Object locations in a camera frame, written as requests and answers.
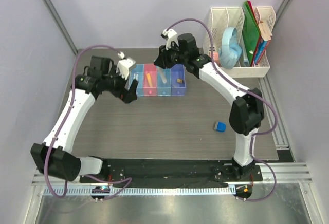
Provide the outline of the blue capped highlighter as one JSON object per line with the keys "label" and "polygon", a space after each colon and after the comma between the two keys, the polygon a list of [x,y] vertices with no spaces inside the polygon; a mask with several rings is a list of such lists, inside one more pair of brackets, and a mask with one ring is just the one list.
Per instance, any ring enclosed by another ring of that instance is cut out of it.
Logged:
{"label": "blue capped highlighter", "polygon": [[166,74],[165,74],[164,70],[162,68],[159,68],[158,72],[159,72],[162,83],[167,84],[168,80],[167,80],[167,77],[166,77]]}

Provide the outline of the yellow highlighter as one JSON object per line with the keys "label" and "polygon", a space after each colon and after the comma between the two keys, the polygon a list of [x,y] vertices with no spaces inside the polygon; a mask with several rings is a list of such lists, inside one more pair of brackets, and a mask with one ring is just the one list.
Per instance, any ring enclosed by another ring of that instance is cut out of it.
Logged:
{"label": "yellow highlighter", "polygon": [[152,83],[151,75],[147,72],[147,73],[145,74],[145,76],[146,76],[147,83],[148,83],[149,87],[153,87],[153,83]]}

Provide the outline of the blue pink drawer organizer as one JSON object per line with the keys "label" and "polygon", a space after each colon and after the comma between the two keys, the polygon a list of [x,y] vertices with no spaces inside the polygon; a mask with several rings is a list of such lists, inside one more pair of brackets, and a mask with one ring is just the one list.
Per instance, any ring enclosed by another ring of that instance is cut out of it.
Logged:
{"label": "blue pink drawer organizer", "polygon": [[[137,96],[184,96],[186,94],[186,78],[185,68],[183,65],[175,65],[170,69],[164,69],[167,84],[163,84],[158,72],[159,67],[153,63],[148,64],[137,64],[136,67],[131,71],[129,77],[129,85],[133,81],[133,74],[139,74],[140,80],[138,81]],[[149,73],[152,78],[153,87],[149,87],[145,74]],[[183,83],[177,83],[177,79],[183,79]]]}

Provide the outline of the pink cube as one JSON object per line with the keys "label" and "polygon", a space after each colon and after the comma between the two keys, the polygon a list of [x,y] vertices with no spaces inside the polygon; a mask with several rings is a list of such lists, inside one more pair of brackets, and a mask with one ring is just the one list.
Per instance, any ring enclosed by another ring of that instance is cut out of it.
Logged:
{"label": "pink cube", "polygon": [[217,52],[213,52],[212,59],[217,66],[220,66],[220,58]]}

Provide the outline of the light blue headphones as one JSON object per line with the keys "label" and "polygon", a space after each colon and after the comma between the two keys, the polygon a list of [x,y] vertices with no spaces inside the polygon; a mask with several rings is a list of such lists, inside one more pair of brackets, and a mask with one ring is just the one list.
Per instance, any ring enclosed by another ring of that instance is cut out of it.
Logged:
{"label": "light blue headphones", "polygon": [[237,29],[227,27],[222,36],[220,47],[220,65],[226,69],[232,69],[242,54],[242,48],[237,41]]}

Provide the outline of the blue pencil sharpener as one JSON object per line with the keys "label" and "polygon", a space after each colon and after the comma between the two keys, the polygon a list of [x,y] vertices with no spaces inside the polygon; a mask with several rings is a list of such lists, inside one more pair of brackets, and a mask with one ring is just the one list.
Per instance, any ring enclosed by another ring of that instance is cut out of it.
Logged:
{"label": "blue pencil sharpener", "polygon": [[216,132],[225,132],[226,131],[226,124],[223,122],[215,122],[214,123],[214,128],[213,128]]}

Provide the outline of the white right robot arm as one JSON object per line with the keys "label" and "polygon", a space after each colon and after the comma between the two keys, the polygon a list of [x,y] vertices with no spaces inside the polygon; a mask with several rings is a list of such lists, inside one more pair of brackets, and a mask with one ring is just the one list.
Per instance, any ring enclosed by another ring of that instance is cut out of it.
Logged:
{"label": "white right robot arm", "polygon": [[230,104],[229,124],[236,137],[232,174],[237,180],[248,179],[255,166],[251,156],[254,149],[251,139],[259,131],[264,119],[260,90],[248,89],[218,68],[210,56],[200,53],[192,34],[177,35],[169,29],[162,32],[161,37],[166,43],[159,47],[155,66],[162,69],[184,66],[187,72],[208,83]]}

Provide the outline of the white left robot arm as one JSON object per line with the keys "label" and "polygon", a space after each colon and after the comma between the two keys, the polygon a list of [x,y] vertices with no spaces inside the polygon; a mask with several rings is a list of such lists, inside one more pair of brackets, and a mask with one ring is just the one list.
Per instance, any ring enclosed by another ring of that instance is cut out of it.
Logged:
{"label": "white left robot arm", "polygon": [[121,59],[117,64],[110,58],[91,58],[90,65],[75,77],[65,107],[49,135],[41,144],[32,145],[30,152],[40,173],[67,181],[84,175],[92,175],[98,182],[109,178],[109,169],[102,158],[78,158],[71,152],[86,114],[103,92],[110,92],[124,103],[137,99],[138,82],[133,80],[129,89],[125,87],[135,64],[131,58]]}

